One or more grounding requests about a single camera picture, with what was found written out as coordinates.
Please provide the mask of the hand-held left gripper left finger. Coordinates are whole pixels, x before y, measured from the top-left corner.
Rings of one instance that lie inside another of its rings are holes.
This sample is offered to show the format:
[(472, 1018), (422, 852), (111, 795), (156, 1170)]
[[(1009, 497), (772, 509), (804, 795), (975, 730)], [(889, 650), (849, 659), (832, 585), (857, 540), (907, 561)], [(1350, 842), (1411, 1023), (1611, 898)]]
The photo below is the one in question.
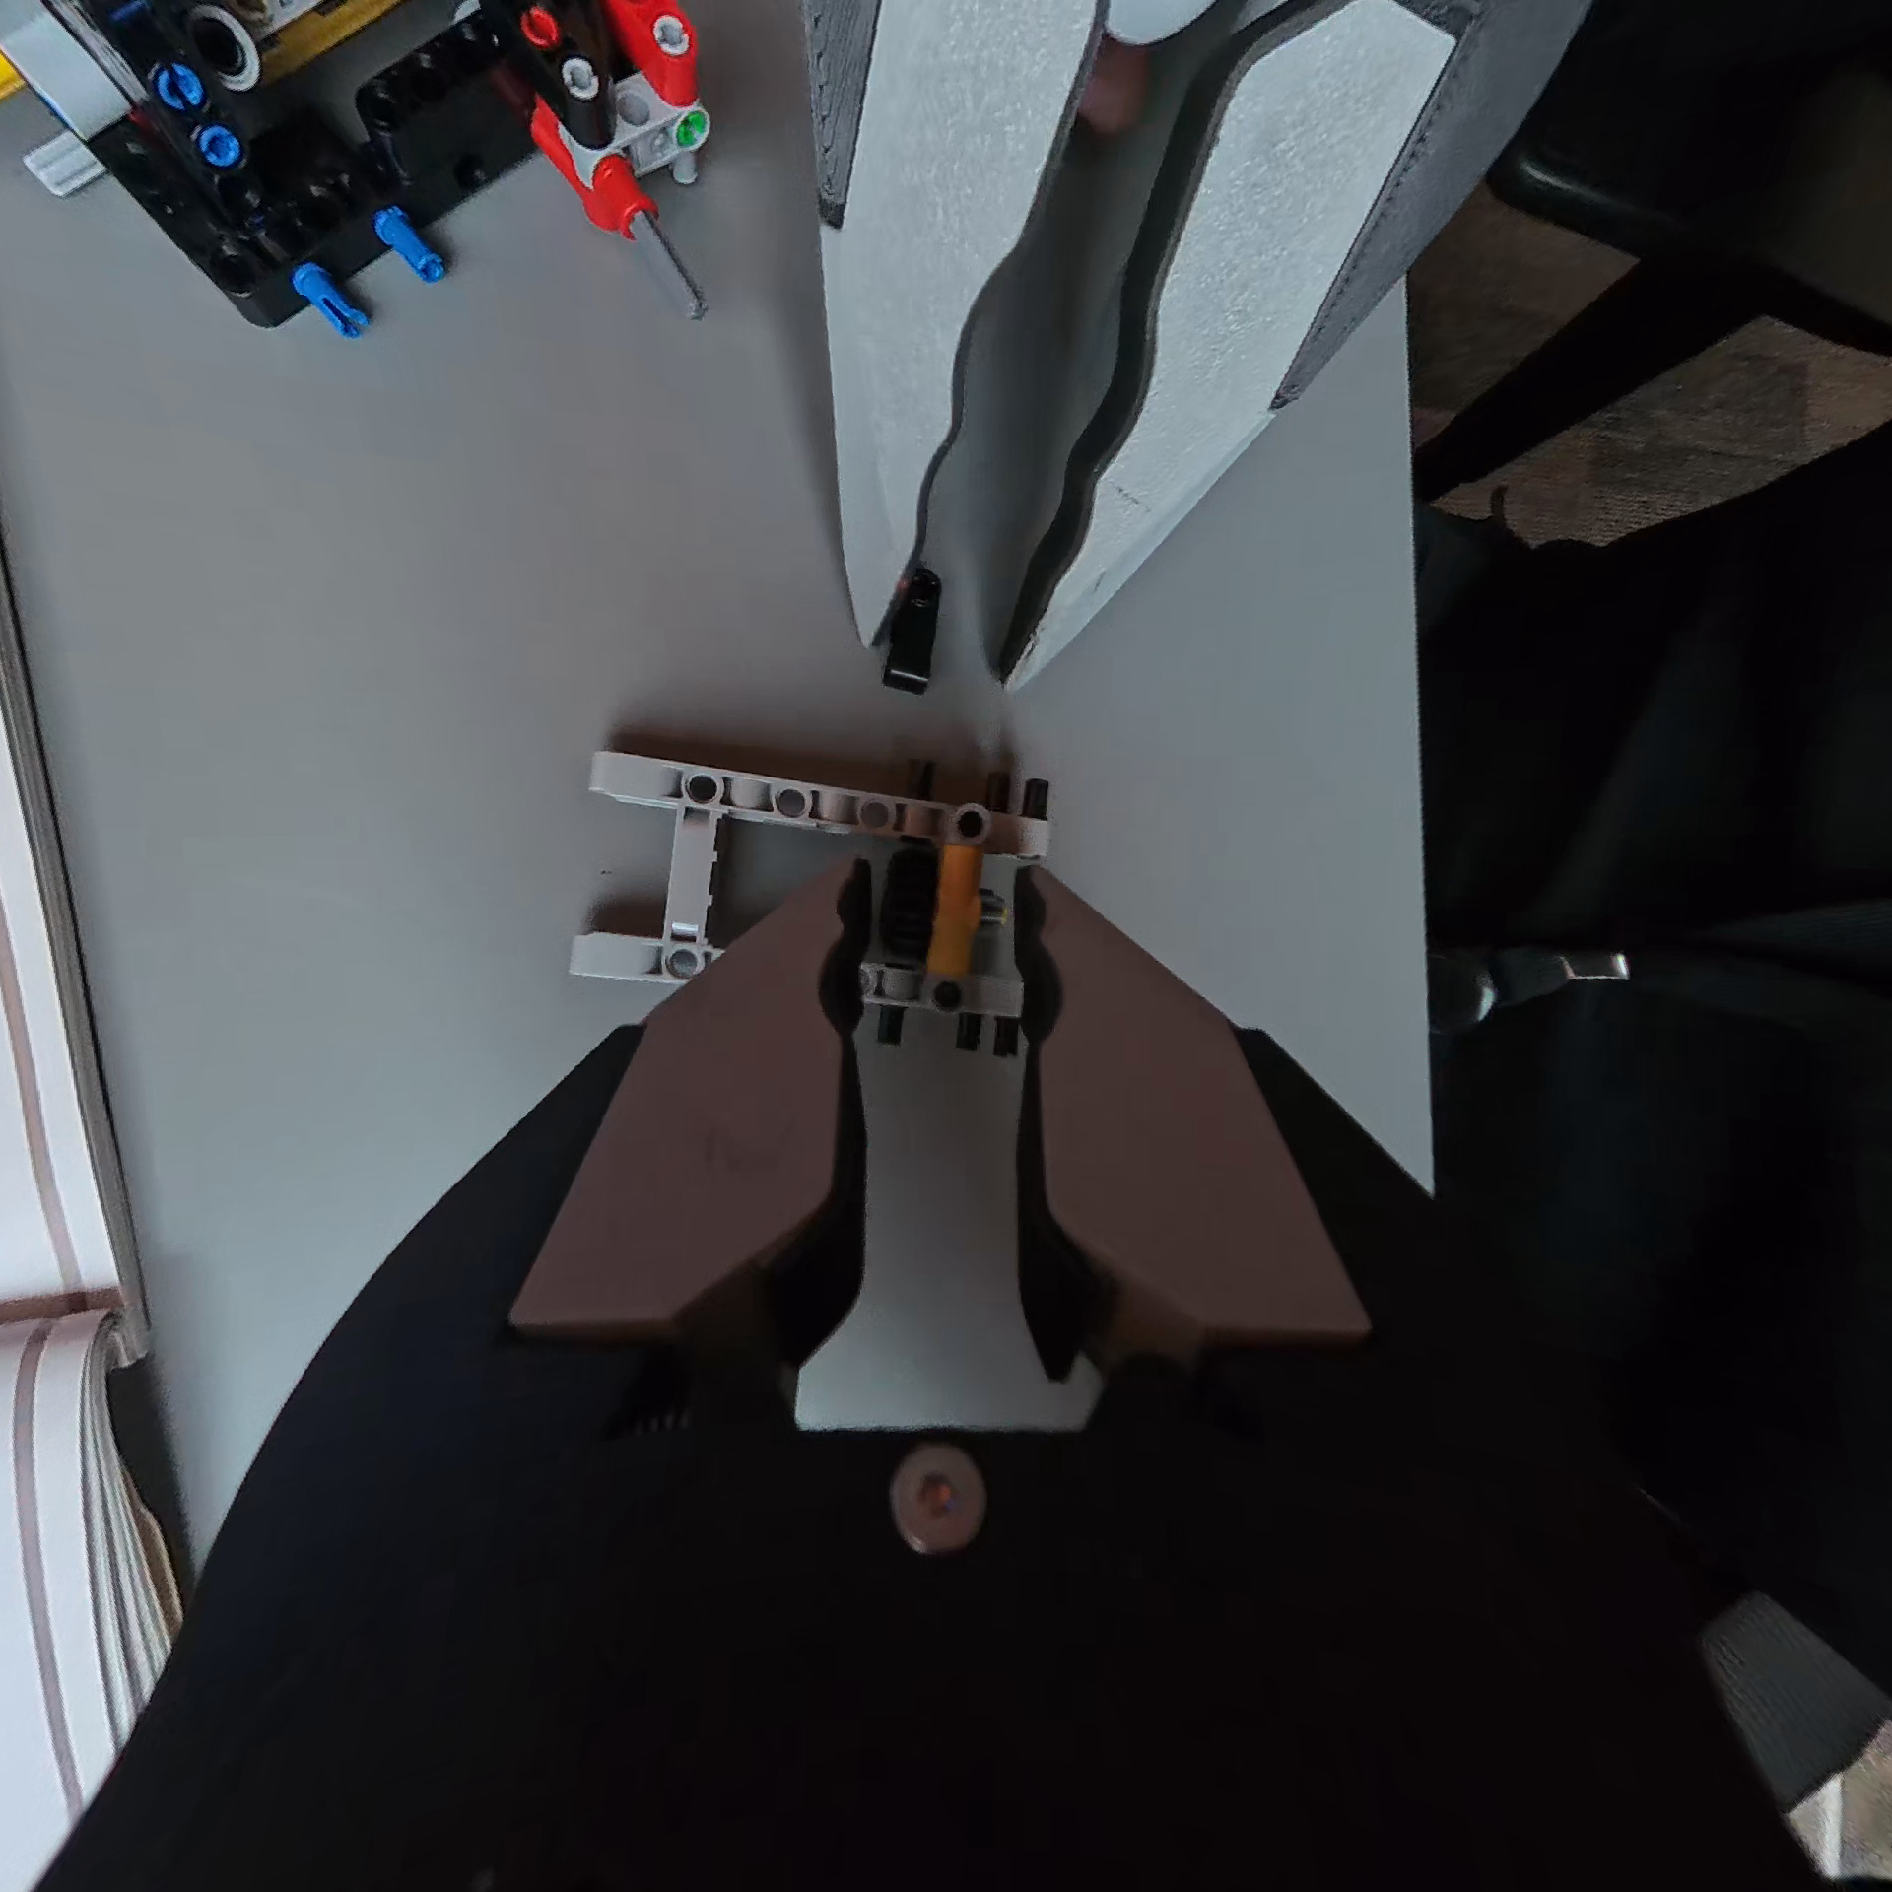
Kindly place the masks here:
[(651, 1342), (798, 1376), (861, 1291), (861, 953), (849, 855), (661, 1002), (510, 1304), (524, 1342)]

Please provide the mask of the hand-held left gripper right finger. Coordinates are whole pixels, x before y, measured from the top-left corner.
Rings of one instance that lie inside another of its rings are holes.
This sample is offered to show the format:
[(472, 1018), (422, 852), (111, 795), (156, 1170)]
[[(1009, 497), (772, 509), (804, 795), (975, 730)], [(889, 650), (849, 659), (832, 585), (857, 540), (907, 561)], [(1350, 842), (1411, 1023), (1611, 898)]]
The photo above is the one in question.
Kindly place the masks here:
[(1373, 1314), (1219, 1007), (1048, 869), (1013, 878), (1013, 965), (1013, 1280), (1048, 1376), (1361, 1346)]

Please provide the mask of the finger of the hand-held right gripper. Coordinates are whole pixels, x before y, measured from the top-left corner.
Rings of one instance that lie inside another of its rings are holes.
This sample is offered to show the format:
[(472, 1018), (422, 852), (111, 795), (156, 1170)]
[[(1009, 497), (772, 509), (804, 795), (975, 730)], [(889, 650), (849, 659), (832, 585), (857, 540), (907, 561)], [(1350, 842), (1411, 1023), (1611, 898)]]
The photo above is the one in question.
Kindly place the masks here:
[(1451, 219), (1591, 7), (1241, 7), (1103, 244), (1057, 506), (1001, 643), (1063, 659)]
[(837, 533), (861, 650), (889, 643), (965, 422), (979, 303), (1028, 233), (1103, 53), (1091, 0), (811, 0)]

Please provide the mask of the grey lego frame assembly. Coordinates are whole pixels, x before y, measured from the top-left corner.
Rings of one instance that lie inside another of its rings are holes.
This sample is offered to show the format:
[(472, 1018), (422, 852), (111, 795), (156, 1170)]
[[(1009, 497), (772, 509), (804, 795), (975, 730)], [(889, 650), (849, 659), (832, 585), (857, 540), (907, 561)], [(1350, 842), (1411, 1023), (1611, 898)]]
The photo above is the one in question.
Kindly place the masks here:
[(577, 977), (660, 993), (695, 985), (722, 957), (719, 881), (736, 827), (832, 839), (873, 869), (857, 987), (875, 1039), (899, 1046), (907, 1017), (933, 1017), (956, 1023), (959, 1053), (1020, 1055), (1025, 993), (1006, 872), (1048, 860), (1052, 778), (1028, 774), (1013, 793), (1009, 772), (989, 772), (979, 795), (948, 800), (933, 761), (915, 761), (904, 793), (865, 793), (598, 750), (585, 787), (666, 822), (666, 889), (660, 933), (577, 933)]

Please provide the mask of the small black lego connector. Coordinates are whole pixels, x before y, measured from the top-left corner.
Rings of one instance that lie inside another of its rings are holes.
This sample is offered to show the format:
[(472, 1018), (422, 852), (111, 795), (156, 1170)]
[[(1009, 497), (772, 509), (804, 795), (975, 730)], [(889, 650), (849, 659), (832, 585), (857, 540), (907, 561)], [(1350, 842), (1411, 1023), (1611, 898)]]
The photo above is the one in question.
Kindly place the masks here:
[(926, 694), (933, 638), (938, 638), (944, 584), (926, 566), (907, 566), (883, 624), (883, 685), (899, 694)]

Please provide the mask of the partly built lego model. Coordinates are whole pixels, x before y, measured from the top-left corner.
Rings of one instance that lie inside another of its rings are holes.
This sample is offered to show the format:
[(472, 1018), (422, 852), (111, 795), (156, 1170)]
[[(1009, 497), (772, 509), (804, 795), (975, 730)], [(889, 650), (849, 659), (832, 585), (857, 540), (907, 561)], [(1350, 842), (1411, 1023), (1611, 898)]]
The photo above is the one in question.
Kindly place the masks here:
[(673, 308), (703, 297), (650, 181), (701, 181), (701, 25), (666, 0), (241, 7), (10, 0), (7, 95), (59, 133), (26, 168), (56, 201), (111, 181), (251, 323), (374, 317), (375, 254), (450, 278), (431, 225), (547, 159), (594, 231), (625, 242)]

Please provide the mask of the lego instruction booklet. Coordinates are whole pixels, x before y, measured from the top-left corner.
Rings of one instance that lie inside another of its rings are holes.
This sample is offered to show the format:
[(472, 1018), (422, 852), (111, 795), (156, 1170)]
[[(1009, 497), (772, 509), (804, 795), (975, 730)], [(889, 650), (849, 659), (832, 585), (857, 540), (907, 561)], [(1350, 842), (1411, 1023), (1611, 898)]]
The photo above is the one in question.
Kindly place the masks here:
[(0, 1887), (37, 1887), (185, 1606), (107, 1409), (146, 1297), (10, 573), (0, 619)]

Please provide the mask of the person's right hand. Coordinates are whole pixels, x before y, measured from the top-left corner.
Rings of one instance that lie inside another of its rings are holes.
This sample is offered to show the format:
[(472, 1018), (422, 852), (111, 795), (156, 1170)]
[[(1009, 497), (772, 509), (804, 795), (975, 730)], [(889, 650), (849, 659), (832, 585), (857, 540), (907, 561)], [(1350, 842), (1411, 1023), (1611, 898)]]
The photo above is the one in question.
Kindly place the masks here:
[(1091, 55), (1091, 71), (1084, 71), (1084, 86), (1081, 86), (1081, 102), (1075, 102), (1075, 116), (1097, 136), (1123, 136), (1128, 127), (1140, 122), (1140, 111), (1145, 111), (1145, 48), (1103, 35), (1103, 48)]

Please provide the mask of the black office chair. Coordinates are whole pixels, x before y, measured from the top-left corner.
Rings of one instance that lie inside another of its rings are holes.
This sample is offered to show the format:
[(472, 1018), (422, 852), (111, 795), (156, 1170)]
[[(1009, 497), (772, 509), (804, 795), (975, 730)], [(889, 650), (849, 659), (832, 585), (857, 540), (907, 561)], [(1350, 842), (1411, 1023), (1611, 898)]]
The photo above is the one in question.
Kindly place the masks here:
[(1634, 263), (1411, 452), (1499, 473), (1768, 317), (1885, 356), (1885, 0), (1591, 7), (1487, 192)]

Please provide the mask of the person's dark clothing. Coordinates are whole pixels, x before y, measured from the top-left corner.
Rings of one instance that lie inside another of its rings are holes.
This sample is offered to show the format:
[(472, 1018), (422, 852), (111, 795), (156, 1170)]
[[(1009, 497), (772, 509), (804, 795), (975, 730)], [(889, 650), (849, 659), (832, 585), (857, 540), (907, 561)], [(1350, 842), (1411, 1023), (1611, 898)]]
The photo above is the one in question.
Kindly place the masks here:
[(1428, 947), (1611, 947), (1435, 1037), (1435, 1188), (1707, 1624), (1885, 1699), (1885, 422), (1611, 548), (1424, 520)]

